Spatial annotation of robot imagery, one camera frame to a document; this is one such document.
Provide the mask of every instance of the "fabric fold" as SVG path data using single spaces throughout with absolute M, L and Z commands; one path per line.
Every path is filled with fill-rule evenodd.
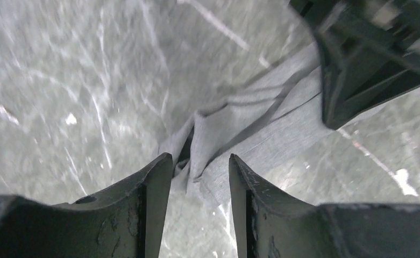
M 195 111 L 159 146 L 175 165 L 172 191 L 217 206 L 230 200 L 230 153 L 262 175 L 333 132 L 321 120 L 321 72 L 315 44 L 247 88 Z

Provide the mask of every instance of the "black plastic part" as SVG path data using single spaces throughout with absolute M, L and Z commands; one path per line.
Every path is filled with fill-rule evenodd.
M 158 257 L 172 157 L 74 204 L 0 196 L 0 257 Z
M 313 206 L 229 162 L 238 257 L 420 257 L 420 205 Z
M 410 48 L 420 39 L 420 2 L 392 1 L 400 14 L 386 30 L 364 13 L 373 1 L 290 1 L 318 44 L 328 128 L 420 86 L 420 54 Z

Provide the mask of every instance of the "white speck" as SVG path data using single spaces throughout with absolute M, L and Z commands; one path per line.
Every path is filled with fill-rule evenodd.
M 414 195 L 419 196 L 416 189 L 414 189 L 412 186 L 408 183 L 408 171 L 404 168 L 397 170 L 396 175 L 393 176 L 393 179 L 398 183 L 401 190 L 403 190 L 404 195 Z
M 270 68 L 271 66 L 271 64 L 263 56 L 259 57 L 259 63 L 265 68 Z
M 77 119 L 75 118 L 74 114 L 70 113 L 66 118 L 67 125 L 76 125 Z

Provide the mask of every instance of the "marble surface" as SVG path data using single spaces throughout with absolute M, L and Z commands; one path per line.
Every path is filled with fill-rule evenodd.
M 0 0 L 0 194 L 101 190 L 311 41 L 281 1 Z M 313 204 L 420 202 L 420 90 L 287 164 L 267 179 Z M 172 194 L 160 257 L 236 257 L 230 209 Z

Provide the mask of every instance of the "gray cloth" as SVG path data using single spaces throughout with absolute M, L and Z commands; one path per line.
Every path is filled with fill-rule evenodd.
M 333 132 L 321 120 L 318 60 L 311 44 L 244 90 L 195 111 L 158 149 L 173 156 L 172 191 L 211 206 L 227 203 L 231 153 L 263 175 Z

